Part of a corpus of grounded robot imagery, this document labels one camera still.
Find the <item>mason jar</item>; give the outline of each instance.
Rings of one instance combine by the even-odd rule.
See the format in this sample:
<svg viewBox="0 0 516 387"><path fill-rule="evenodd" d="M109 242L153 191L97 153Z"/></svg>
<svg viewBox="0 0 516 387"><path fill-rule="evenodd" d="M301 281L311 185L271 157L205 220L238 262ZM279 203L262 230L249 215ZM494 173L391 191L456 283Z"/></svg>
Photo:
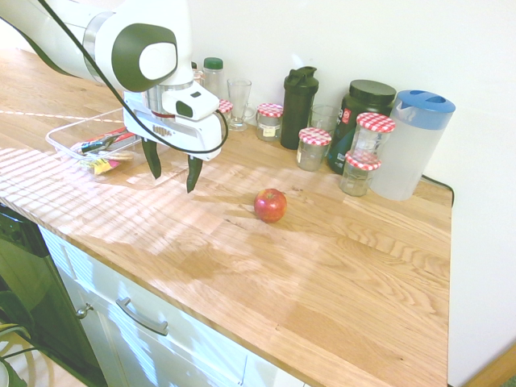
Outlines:
<svg viewBox="0 0 516 387"><path fill-rule="evenodd" d="M229 125L229 118L231 116L231 111L233 110L233 104L229 101L226 101L225 99L221 99L218 103L218 111L220 111L222 114L224 114L224 118L226 119L227 125Z"/></svg>
<svg viewBox="0 0 516 387"><path fill-rule="evenodd" d="M321 167L330 147L331 136L327 131L307 127L299 131L298 167L315 172Z"/></svg>
<svg viewBox="0 0 516 387"><path fill-rule="evenodd" d="M356 118L356 130L350 152L370 152L378 156L396 123L379 113L362 113Z"/></svg>
<svg viewBox="0 0 516 387"><path fill-rule="evenodd" d="M256 136L263 141L276 141L281 136L283 106L262 103L256 108Z"/></svg>
<svg viewBox="0 0 516 387"><path fill-rule="evenodd" d="M364 196L368 192L374 171L380 166L381 161L372 153L346 153L340 189L350 196Z"/></svg>

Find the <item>black shaker bottle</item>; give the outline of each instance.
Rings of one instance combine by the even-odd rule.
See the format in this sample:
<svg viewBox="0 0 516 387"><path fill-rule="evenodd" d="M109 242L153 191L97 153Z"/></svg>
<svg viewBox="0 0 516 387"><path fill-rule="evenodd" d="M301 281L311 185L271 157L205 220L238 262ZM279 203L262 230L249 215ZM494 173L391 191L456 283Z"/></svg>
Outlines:
<svg viewBox="0 0 516 387"><path fill-rule="evenodd" d="M287 149L298 149L299 131L308 125L314 95L319 88L319 81L314 78L316 70L310 66L292 69L285 78L280 142Z"/></svg>

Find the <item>white wall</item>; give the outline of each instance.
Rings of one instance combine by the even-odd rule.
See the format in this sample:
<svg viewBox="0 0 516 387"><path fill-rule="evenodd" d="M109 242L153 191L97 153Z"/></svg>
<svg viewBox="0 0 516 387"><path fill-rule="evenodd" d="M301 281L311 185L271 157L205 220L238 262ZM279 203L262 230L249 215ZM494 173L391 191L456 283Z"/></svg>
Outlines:
<svg viewBox="0 0 516 387"><path fill-rule="evenodd" d="M122 0L82 0L106 8ZM461 386L516 340L516 2L189 0L194 60L224 59L251 101L318 68L315 101L353 79L426 89L457 111L427 174L453 186L449 382Z"/></svg>

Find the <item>drawer handle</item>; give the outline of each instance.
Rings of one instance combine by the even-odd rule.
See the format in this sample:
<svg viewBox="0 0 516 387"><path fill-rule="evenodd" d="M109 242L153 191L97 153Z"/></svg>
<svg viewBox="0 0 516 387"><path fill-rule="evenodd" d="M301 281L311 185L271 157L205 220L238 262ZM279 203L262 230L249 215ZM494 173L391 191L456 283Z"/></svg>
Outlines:
<svg viewBox="0 0 516 387"><path fill-rule="evenodd" d="M141 317L134 313L132 310L127 308L127 305L131 302L129 297L125 297L123 299L116 300L116 305L120 306L120 309L123 310L123 313L127 314L130 318L135 320L142 327L146 327L150 331L157 333L158 335L166 336L168 334L167 327L169 323L163 321L162 323L153 322L145 317Z"/></svg>

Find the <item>green cap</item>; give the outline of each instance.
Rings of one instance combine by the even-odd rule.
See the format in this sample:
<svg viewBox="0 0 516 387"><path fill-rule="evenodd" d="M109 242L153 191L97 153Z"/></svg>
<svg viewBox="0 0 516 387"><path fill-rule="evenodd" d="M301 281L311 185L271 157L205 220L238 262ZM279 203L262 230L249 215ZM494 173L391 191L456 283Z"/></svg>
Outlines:
<svg viewBox="0 0 516 387"><path fill-rule="evenodd" d="M220 58L206 58L204 60L204 68L211 70L221 70L224 67L224 62Z"/></svg>

